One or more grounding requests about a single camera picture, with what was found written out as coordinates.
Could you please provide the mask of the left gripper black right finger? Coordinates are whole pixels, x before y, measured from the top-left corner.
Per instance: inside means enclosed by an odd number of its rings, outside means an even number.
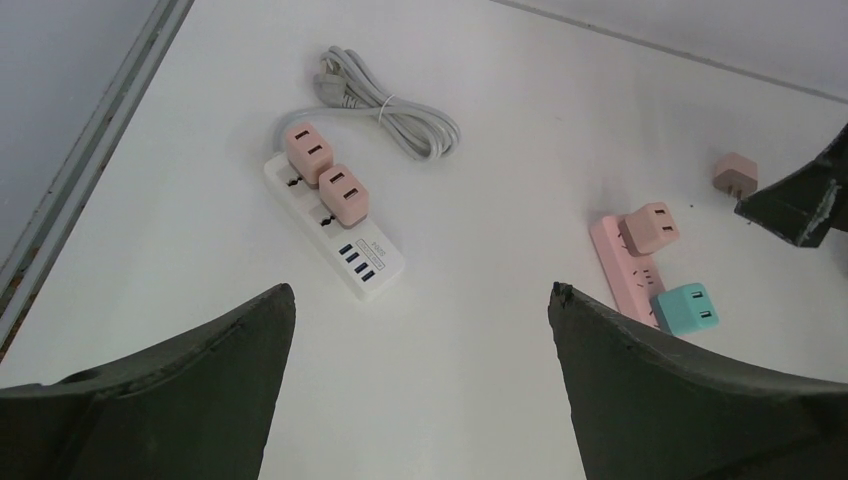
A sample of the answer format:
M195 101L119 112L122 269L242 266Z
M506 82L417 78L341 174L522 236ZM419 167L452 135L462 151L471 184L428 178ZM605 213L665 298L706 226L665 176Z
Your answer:
M548 306L590 479L843 479L847 387L747 364L566 283Z

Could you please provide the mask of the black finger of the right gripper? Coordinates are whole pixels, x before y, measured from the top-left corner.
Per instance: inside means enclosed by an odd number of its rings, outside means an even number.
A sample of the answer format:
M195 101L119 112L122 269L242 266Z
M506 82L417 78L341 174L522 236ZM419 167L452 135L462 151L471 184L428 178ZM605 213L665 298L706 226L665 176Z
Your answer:
M830 230L847 230L847 129L815 159L741 200L734 213L781 240L817 248Z

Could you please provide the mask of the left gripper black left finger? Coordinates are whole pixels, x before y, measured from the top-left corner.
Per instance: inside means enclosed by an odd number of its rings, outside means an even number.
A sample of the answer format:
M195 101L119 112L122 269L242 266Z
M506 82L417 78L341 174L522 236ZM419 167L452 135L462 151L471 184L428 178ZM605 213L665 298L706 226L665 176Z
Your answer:
M255 479L295 329L292 288L51 384L1 392L5 479Z

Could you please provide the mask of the teal plug adapter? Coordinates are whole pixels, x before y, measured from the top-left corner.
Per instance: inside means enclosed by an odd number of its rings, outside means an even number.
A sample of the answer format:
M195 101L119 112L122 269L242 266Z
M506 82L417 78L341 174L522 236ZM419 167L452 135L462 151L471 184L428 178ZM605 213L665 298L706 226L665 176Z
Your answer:
M665 333L682 336L714 328L719 315L706 287L691 283L662 292L650 299L659 327Z

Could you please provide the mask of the pink power strip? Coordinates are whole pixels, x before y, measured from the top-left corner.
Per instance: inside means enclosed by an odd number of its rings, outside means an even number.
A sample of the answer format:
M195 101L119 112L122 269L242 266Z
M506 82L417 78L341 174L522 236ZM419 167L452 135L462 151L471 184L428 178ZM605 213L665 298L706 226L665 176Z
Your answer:
M619 229L621 216L605 216L589 234L606 276L617 310L624 316L661 330L651 300L666 291L651 256L632 256Z

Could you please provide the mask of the white power strip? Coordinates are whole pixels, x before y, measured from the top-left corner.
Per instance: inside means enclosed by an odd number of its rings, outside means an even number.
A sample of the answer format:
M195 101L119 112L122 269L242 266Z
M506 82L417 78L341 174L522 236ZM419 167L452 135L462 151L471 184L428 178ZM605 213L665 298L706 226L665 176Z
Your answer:
M399 281L405 259L372 220L343 227L283 153L264 164L263 174L272 196L357 298L370 301Z

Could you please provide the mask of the brown pink plug adapter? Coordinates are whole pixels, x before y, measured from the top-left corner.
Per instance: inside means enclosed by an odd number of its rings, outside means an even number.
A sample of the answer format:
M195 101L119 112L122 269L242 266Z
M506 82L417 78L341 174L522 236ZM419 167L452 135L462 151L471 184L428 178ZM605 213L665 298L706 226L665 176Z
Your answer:
M345 165L324 171L318 190L321 201L344 228L352 228L367 217L369 191Z

